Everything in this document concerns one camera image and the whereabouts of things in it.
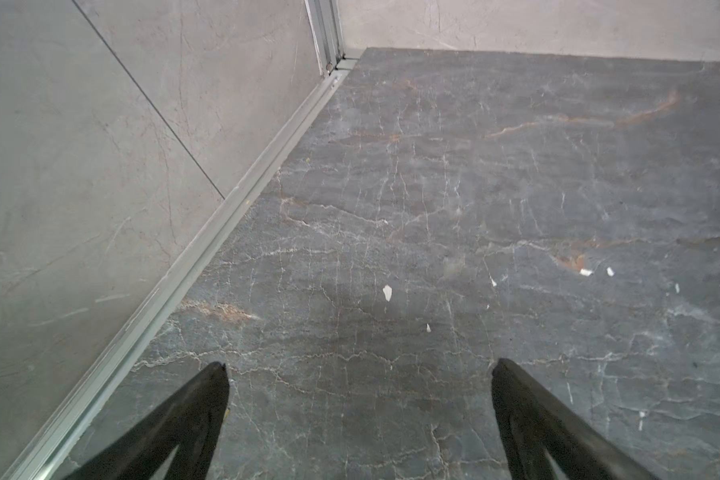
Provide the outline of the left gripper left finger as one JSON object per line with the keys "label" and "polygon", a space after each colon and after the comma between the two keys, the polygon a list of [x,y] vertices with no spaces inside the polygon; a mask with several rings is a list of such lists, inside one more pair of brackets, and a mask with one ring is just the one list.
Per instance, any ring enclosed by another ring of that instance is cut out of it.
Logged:
{"label": "left gripper left finger", "polygon": [[229,400],[226,366],[212,362],[69,479],[204,479]]}

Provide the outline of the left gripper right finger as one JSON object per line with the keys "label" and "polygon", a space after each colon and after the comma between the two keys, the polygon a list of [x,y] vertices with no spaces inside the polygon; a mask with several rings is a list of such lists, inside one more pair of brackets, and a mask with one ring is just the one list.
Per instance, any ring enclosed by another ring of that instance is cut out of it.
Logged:
{"label": "left gripper right finger", "polygon": [[514,479],[654,479],[514,361],[492,371],[491,398]]}

